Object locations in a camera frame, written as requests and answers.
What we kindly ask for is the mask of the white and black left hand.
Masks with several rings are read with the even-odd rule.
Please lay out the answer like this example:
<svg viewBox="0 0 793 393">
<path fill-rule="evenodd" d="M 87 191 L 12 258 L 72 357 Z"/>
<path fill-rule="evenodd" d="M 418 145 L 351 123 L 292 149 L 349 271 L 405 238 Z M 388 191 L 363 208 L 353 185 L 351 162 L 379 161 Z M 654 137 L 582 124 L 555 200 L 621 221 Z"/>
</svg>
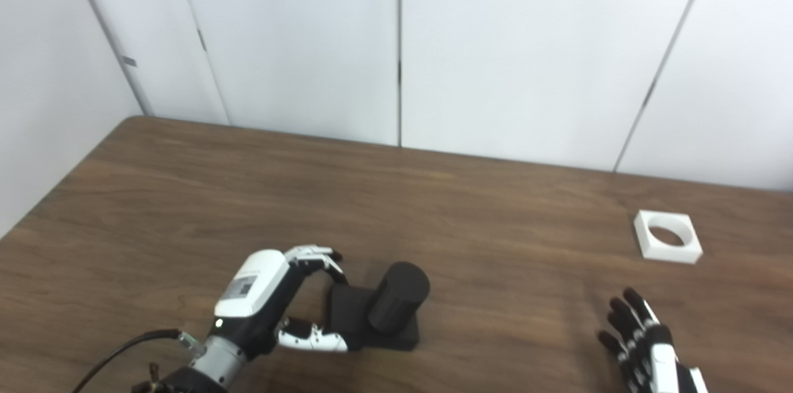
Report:
<svg viewBox="0 0 793 393">
<path fill-rule="evenodd" d="M 342 259 L 334 249 L 315 244 L 250 254 L 216 303 L 209 334 L 238 347 L 247 360 L 269 354 L 278 345 L 305 351 L 356 350 L 343 334 L 286 316 L 309 275 L 323 271 L 335 283 L 348 284 L 339 266 Z"/>
</svg>

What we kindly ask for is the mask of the white and black right hand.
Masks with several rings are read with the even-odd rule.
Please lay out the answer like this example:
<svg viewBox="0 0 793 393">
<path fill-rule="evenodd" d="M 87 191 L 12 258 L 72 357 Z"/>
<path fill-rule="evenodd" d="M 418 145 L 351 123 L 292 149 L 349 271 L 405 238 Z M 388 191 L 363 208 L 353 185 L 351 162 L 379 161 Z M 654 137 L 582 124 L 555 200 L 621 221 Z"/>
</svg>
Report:
<svg viewBox="0 0 793 393">
<path fill-rule="evenodd" d="M 672 332 L 636 289 L 609 302 L 607 322 L 616 334 L 598 332 L 614 357 L 628 392 L 706 392 L 702 371 L 680 362 Z"/>
</svg>

